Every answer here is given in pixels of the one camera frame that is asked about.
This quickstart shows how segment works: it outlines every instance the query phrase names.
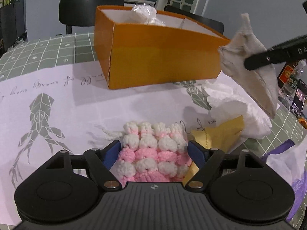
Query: orange box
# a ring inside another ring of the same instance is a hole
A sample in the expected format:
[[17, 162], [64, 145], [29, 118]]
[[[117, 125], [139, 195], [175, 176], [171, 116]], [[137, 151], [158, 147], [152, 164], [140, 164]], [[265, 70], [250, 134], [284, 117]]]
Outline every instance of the orange box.
[[158, 11], [167, 27], [145, 25], [124, 6], [98, 6], [94, 47], [110, 89], [216, 78], [229, 39], [183, 15]]

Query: grid pattern tablecloth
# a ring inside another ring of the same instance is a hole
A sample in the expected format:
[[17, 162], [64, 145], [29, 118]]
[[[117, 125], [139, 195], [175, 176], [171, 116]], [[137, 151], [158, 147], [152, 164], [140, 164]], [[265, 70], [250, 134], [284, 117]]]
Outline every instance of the grid pattern tablecloth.
[[[5, 53], [0, 59], [0, 82], [13, 77], [31, 73], [43, 68], [52, 68], [60, 65], [90, 62], [97, 60], [94, 47], [94, 34], [64, 35], [48, 40], [38, 40], [22, 43]], [[188, 94], [197, 105], [208, 109], [207, 99], [197, 89], [194, 82], [184, 82]], [[306, 135], [304, 128], [296, 117], [282, 108], [272, 121], [271, 134], [263, 140], [248, 139], [234, 153], [249, 149], [258, 156], [270, 152], [287, 139], [295, 143]], [[290, 224], [299, 228], [304, 218], [307, 196]], [[0, 230], [13, 229], [13, 226], [0, 224]]]
[[0, 81], [43, 68], [97, 60], [93, 44], [93, 33], [21, 43], [1, 57]]

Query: phone screen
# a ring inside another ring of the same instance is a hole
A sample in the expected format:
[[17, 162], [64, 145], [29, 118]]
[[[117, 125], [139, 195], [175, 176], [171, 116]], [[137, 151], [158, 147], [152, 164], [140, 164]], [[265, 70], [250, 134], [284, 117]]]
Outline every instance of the phone screen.
[[297, 116], [300, 116], [307, 96], [307, 85], [301, 80], [298, 80], [293, 103], [290, 108]]

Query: black chair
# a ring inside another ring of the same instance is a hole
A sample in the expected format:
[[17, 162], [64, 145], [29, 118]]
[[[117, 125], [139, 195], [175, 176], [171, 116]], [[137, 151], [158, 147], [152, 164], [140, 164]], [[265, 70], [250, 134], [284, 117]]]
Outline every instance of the black chair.
[[207, 25], [208, 27], [214, 29], [215, 31], [217, 31], [221, 34], [224, 33], [224, 24], [221, 23], [221, 22], [211, 20], [211, 19], [199, 16], [199, 15], [192, 14], [190, 12], [181, 10], [179, 8], [176, 8], [176, 7], [173, 7], [171, 5], [166, 5], [164, 7], [164, 11], [173, 12], [173, 13], [176, 13], [176, 14], [181, 14], [181, 15], [190, 17], [190, 18], [192, 18], [192, 19], [194, 19], [194, 20], [196, 20], [200, 23]]
[[59, 21], [66, 24], [66, 34], [72, 33], [72, 26], [94, 26], [96, 7], [100, 5], [124, 6], [124, 0], [60, 0]]

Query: beige cloth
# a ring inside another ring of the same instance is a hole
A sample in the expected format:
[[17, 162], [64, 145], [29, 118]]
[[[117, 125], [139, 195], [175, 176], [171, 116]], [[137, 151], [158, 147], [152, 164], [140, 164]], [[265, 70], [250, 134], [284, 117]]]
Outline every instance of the beige cloth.
[[253, 54], [266, 51], [254, 35], [248, 14], [242, 14], [243, 26], [231, 42], [219, 48], [224, 74], [236, 81], [271, 118], [275, 117], [278, 86], [273, 64], [249, 71], [244, 61]]

